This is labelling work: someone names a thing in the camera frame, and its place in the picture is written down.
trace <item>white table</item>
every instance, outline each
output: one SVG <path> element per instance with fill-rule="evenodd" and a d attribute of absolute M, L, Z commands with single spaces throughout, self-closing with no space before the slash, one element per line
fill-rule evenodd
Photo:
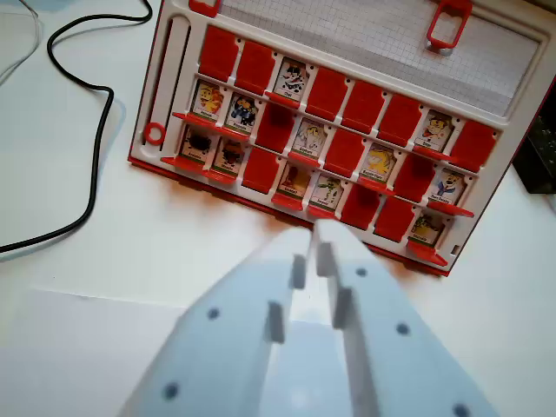
<path fill-rule="evenodd" d="M 90 13 L 144 13 L 134 0 L 55 3 L 62 5 L 57 11 L 44 9 L 50 2 L 30 3 L 43 23 L 43 42 L 0 89 L 0 244 L 62 227 L 87 201 L 105 95 L 56 71 L 45 50 L 48 36 Z M 156 15 L 159 2 L 152 3 Z M 0 4 L 0 11 L 26 13 L 15 0 Z M 19 23 L 0 24 L 2 64 L 22 55 L 33 33 L 29 17 L 0 18 L 8 16 Z M 27 288 L 187 307 L 288 227 L 127 162 L 155 24 L 153 18 L 143 26 L 91 31 L 56 47 L 69 71 L 116 92 L 97 204 L 89 222 L 64 239 L 0 256 L 0 342 Z M 553 414 L 554 243 L 556 215 L 543 196 L 525 191 L 510 168 L 447 278 L 382 258 L 501 415 Z"/>

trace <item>red clip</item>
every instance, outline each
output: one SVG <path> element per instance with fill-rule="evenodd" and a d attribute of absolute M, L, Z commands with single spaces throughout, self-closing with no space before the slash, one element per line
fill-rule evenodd
<path fill-rule="evenodd" d="M 275 196 L 272 197 L 271 201 L 274 204 L 278 204 L 279 206 L 285 207 L 286 209 L 291 209 L 295 211 L 303 210 L 303 205 L 301 203 L 301 200 L 294 197 L 289 197 L 281 193 L 275 193 Z"/>
<path fill-rule="evenodd" d="M 463 28 L 466 25 L 467 19 L 469 18 L 469 16 L 471 16 L 472 9 L 473 5 L 471 4 L 470 0 L 441 0 L 438 9 L 436 9 L 436 13 L 434 13 L 433 21 L 431 22 L 431 25 L 428 28 L 427 32 L 427 39 L 431 43 L 431 45 L 433 45 L 433 47 L 435 47 L 437 50 L 453 49 L 460 40 L 461 32 L 463 32 Z M 433 38 L 434 26 L 436 26 L 436 22 L 438 21 L 438 18 L 443 11 L 446 12 L 448 15 L 461 17 L 460 28 L 458 29 L 458 33 L 456 34 L 455 39 L 452 43 Z"/>
<path fill-rule="evenodd" d="M 434 248 L 430 248 L 422 243 L 409 240 L 407 241 L 407 249 L 423 261 L 430 262 L 441 267 L 445 267 L 448 264 L 442 256 L 436 253 Z"/>

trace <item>screw hole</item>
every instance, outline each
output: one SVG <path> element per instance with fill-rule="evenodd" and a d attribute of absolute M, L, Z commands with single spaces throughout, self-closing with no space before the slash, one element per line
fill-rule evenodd
<path fill-rule="evenodd" d="M 218 318 L 219 315 L 220 315 L 220 310 L 218 308 L 211 308 L 207 313 L 209 320 L 214 320 Z"/>
<path fill-rule="evenodd" d="M 177 383 L 175 382 L 170 382 L 162 390 L 162 396 L 164 397 L 165 400 L 171 401 L 178 395 L 179 392 L 180 392 L 180 386 L 177 385 Z"/>
<path fill-rule="evenodd" d="M 453 406 L 453 415 L 456 415 L 457 417 L 469 417 L 471 414 L 466 406 L 463 404 L 456 404 Z"/>
<path fill-rule="evenodd" d="M 406 323 L 400 323 L 396 326 L 396 331 L 405 336 L 409 334 L 409 326 Z"/>

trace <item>cartoon character picture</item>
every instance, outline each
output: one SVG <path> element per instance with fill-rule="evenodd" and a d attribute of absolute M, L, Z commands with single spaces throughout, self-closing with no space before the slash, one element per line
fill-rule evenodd
<path fill-rule="evenodd" d="M 310 180 L 311 175 L 308 171 L 287 164 L 276 192 L 302 199 Z"/>
<path fill-rule="evenodd" d="M 466 184 L 463 175 L 449 169 L 443 169 L 438 179 L 434 182 L 436 189 L 433 190 L 431 198 L 439 202 L 455 204 L 459 199 Z"/>
<path fill-rule="evenodd" d="M 441 217 L 423 213 L 411 228 L 409 239 L 433 246 L 443 228 Z"/>
<path fill-rule="evenodd" d="M 360 175 L 378 182 L 386 182 L 395 164 L 396 158 L 393 149 L 373 143 Z"/>
<path fill-rule="evenodd" d="M 187 129 L 180 154 L 195 162 L 205 163 L 214 138 L 193 129 Z"/>
<path fill-rule="evenodd" d="M 218 143 L 212 168 L 237 176 L 242 165 L 243 149 L 239 142 L 223 137 Z"/>
<path fill-rule="evenodd" d="M 275 93 L 299 102 L 307 81 L 308 73 L 305 64 L 285 58 L 276 79 Z"/>
<path fill-rule="evenodd" d="M 233 130 L 251 133 L 255 125 L 255 117 L 258 111 L 259 109 L 255 105 L 255 99 L 240 94 L 234 94 L 225 124 Z"/>
<path fill-rule="evenodd" d="M 210 120 L 218 120 L 224 96 L 217 85 L 199 80 L 191 111 Z"/>
<path fill-rule="evenodd" d="M 335 211 L 342 192 L 343 188 L 341 187 L 340 180 L 321 175 L 314 187 L 309 204 Z"/>
<path fill-rule="evenodd" d="M 437 151 L 442 151 L 453 132 L 452 117 L 430 110 L 425 120 L 423 132 L 415 138 L 415 144 Z"/>
<path fill-rule="evenodd" d="M 304 118 L 295 135 L 292 150 L 298 154 L 318 159 L 326 140 L 324 124 Z"/>

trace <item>white surface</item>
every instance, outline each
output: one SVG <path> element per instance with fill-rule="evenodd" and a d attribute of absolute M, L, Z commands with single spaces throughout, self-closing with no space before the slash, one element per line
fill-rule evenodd
<path fill-rule="evenodd" d="M 432 0 L 224 0 L 222 14 L 348 61 L 504 115 L 538 43 L 471 16 L 450 57 L 425 50 Z M 460 18 L 443 13 L 436 39 Z"/>
<path fill-rule="evenodd" d="M 2 416 L 117 415 L 182 311 L 29 291 L 0 347 Z"/>
<path fill-rule="evenodd" d="M 86 13 L 143 13 L 132 0 L 69 3 L 56 14 L 36 10 L 45 40 L 0 89 L 0 244 L 61 227 L 86 204 L 104 96 L 60 76 L 46 56 L 46 39 Z M 56 47 L 63 64 L 112 85 L 119 102 L 104 136 L 89 222 L 42 250 L 0 256 L 0 342 L 30 285 L 187 307 L 287 227 L 126 162 L 154 26 L 153 19 L 89 32 Z M 510 169 L 449 277 L 437 280 L 381 258 L 501 415 L 553 414 L 555 236 L 556 217 L 544 197 L 529 195 Z"/>

